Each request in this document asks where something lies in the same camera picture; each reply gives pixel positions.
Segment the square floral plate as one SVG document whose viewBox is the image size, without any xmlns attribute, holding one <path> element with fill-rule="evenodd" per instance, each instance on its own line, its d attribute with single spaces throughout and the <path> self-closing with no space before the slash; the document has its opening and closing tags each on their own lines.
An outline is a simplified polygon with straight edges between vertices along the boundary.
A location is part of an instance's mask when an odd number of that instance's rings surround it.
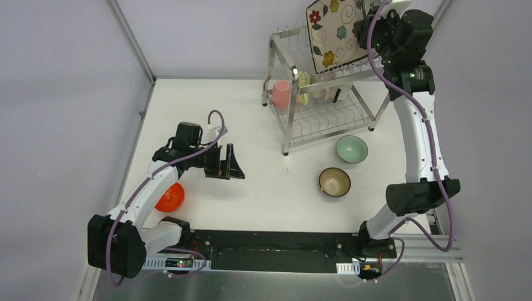
<svg viewBox="0 0 532 301">
<path fill-rule="evenodd" d="M 365 1 L 314 1 L 306 9 L 307 32 L 316 73 L 349 65 L 367 57 L 358 46 L 354 24 L 366 16 Z"/>
</svg>

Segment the white ribbed mug black handle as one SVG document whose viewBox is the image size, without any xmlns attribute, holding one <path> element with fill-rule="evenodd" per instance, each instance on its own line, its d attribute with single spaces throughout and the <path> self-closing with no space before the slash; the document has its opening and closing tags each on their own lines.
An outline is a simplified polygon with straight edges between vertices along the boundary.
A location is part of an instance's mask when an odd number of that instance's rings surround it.
<svg viewBox="0 0 532 301">
<path fill-rule="evenodd" d="M 331 88 L 332 102 L 337 103 L 339 101 L 346 99 L 351 92 L 352 86 L 353 86 L 353 82 L 347 82 L 342 85 L 332 87 Z"/>
</svg>

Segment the pink cup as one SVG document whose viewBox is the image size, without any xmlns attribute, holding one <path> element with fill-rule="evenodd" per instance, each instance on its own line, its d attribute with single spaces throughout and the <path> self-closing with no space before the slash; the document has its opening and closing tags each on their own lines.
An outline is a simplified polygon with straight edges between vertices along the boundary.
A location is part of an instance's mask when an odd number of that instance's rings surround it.
<svg viewBox="0 0 532 301">
<path fill-rule="evenodd" d="M 290 102 L 291 85 L 287 80 L 278 80 L 272 88 L 272 103 L 277 110 L 287 110 Z"/>
</svg>

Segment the pale yellow mug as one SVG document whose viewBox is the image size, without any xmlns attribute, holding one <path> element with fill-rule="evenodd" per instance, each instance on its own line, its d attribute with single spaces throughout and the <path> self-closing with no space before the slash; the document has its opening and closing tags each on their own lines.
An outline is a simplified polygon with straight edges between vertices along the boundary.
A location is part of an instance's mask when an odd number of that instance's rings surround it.
<svg viewBox="0 0 532 301">
<path fill-rule="evenodd" d="M 311 76 L 306 71 L 298 71 L 298 87 L 304 88 L 311 84 Z M 297 101 L 300 105 L 308 105 L 309 103 L 309 94 L 308 93 L 300 93 L 297 96 Z"/>
</svg>

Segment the mint green bowl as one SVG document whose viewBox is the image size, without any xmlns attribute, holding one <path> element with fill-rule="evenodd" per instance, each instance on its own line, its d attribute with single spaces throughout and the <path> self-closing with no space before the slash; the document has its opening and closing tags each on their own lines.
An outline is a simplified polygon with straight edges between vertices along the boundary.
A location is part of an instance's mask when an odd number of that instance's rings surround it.
<svg viewBox="0 0 532 301">
<path fill-rule="evenodd" d="M 335 149 L 339 158 L 348 164 L 363 162 L 369 154 L 367 143 L 354 135 L 345 135 L 338 139 Z"/>
</svg>

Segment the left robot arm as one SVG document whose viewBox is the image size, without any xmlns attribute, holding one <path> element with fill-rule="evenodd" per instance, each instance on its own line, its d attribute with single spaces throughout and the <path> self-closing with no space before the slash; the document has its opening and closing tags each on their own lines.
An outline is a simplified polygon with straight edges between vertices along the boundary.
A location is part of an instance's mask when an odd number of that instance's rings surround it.
<svg viewBox="0 0 532 301">
<path fill-rule="evenodd" d="M 168 247 L 175 253 L 190 249 L 190 224 L 166 217 L 145 228 L 145 222 L 165 192 L 190 168 L 203 170 L 206 177 L 244 179 L 233 144 L 218 143 L 225 126 L 208 125 L 215 138 L 201 143 L 200 125 L 181 122 L 176 134 L 155 151 L 137 187 L 105 215 L 95 214 L 87 226 L 87 261 L 92 267 L 124 278 L 134 278 L 146 259 Z"/>
</svg>

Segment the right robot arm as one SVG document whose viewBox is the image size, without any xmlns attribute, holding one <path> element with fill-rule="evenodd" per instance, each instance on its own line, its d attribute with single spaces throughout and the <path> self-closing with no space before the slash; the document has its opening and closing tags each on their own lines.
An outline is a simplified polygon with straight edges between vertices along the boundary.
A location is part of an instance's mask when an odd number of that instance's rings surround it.
<svg viewBox="0 0 532 301">
<path fill-rule="evenodd" d="M 460 181 L 449 176 L 440 151 L 434 75 L 423 60 L 434 18 L 408 5 L 408 1 L 382 1 L 354 24 L 358 45 L 369 58 L 381 59 L 381 68 L 371 68 L 388 90 L 406 155 L 405 182 L 390 184 L 385 205 L 360 226 L 354 244 L 365 257 L 379 252 L 396 230 L 431 209 L 443 205 L 453 218 L 450 200 L 460 191 Z"/>
</svg>

